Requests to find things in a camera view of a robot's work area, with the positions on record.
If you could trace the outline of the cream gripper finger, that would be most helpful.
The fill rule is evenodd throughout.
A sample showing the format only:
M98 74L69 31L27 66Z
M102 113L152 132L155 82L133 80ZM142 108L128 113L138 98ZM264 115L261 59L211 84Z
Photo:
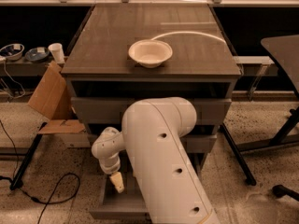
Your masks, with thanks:
M109 179L118 193L122 193L124 191L123 179L120 172L112 174Z

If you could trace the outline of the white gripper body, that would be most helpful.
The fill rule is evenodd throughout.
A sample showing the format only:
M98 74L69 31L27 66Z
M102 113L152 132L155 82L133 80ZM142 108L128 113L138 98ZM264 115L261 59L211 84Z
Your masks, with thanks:
M107 175L112 175L118 172L121 168L121 160L118 155L115 155L107 159L101 159L99 161L99 164L103 172Z

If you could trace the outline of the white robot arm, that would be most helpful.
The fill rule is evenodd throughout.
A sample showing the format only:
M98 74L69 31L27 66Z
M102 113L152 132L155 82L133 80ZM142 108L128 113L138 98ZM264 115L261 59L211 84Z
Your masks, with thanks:
M126 109L120 130L105 128L92 145L118 187L119 152L127 152L153 224L221 224L180 141L196 120L186 99L141 100Z

